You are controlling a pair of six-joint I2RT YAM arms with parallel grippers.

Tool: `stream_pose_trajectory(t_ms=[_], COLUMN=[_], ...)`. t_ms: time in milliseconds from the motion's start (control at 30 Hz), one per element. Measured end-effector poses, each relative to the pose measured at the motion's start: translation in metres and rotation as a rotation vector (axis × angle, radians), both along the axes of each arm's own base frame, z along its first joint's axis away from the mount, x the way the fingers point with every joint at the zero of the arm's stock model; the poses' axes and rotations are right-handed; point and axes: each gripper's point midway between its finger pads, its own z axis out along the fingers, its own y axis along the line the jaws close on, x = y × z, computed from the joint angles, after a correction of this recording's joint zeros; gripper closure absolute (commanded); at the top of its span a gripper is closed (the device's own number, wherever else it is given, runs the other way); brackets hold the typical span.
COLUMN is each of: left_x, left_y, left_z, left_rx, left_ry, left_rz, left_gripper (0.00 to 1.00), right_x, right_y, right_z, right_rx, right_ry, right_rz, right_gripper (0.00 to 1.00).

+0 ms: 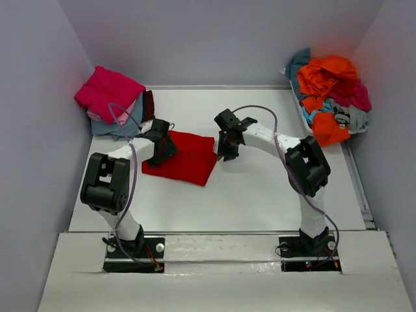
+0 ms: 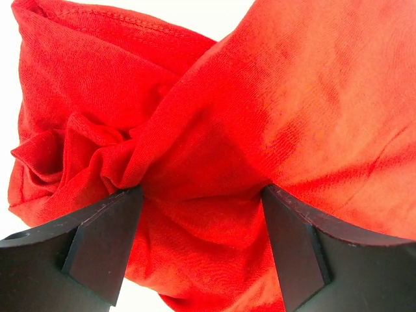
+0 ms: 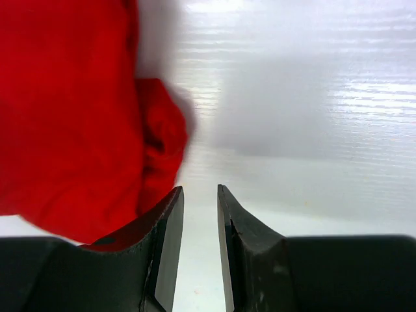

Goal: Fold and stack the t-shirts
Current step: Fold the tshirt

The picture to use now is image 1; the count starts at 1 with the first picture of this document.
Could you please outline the red t shirt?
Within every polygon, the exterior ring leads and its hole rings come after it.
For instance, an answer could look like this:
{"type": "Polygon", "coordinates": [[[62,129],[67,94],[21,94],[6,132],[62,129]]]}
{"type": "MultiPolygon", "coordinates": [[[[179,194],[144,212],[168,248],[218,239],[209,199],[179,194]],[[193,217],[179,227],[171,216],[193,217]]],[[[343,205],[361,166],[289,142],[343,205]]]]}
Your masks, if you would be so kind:
{"type": "Polygon", "coordinates": [[[206,186],[217,162],[215,139],[178,131],[170,131],[169,135],[178,152],[155,167],[143,162],[142,173],[206,186]]]}

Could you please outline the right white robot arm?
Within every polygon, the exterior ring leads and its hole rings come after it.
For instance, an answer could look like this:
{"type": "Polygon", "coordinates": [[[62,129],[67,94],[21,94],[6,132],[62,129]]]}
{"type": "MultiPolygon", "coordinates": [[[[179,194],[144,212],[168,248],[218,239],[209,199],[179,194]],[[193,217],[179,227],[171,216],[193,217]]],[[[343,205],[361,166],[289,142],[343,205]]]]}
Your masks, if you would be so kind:
{"type": "Polygon", "coordinates": [[[289,184],[299,196],[301,224],[297,236],[279,240],[280,254],[284,258],[316,257],[330,239],[324,191],[331,169],[314,137],[283,135],[278,131],[275,114],[273,118],[274,126],[269,129],[254,118],[241,120],[233,111],[223,110],[214,119],[220,128],[217,155],[223,161],[231,161],[244,145],[281,161],[289,184]]]}

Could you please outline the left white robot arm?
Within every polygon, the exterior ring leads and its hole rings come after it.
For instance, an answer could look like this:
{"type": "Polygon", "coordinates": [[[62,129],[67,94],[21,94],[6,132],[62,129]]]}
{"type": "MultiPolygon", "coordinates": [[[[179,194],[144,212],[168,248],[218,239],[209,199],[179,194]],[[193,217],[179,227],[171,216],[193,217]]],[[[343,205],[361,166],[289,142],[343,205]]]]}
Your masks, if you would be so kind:
{"type": "Polygon", "coordinates": [[[142,163],[155,167],[178,149],[169,134],[170,123],[154,119],[126,145],[110,153],[93,153],[86,166],[80,200],[101,215],[113,230],[113,246],[134,259],[144,247],[144,230],[130,206],[142,163]]]}

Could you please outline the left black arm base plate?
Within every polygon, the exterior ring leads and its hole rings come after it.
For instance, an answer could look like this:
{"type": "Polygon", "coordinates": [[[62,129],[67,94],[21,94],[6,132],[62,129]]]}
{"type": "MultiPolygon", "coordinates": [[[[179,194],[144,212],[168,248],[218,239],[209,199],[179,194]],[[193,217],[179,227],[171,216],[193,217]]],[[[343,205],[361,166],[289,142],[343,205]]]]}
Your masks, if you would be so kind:
{"type": "Polygon", "coordinates": [[[125,247],[129,257],[126,256],[116,244],[116,238],[101,239],[106,244],[106,253],[103,262],[103,271],[107,273],[139,273],[162,274],[164,273],[164,237],[144,237],[144,246],[139,252],[134,252],[125,247]]]}

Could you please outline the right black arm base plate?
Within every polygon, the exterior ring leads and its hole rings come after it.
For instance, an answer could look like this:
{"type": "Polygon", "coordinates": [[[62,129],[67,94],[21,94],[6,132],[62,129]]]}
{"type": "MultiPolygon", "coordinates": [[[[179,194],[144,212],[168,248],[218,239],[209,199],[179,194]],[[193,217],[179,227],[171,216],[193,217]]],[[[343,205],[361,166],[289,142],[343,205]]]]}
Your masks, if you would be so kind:
{"type": "Polygon", "coordinates": [[[333,235],[312,251],[307,251],[300,244],[300,237],[283,236],[274,251],[281,259],[282,272],[341,272],[339,254],[332,253],[334,247],[333,235]]]}

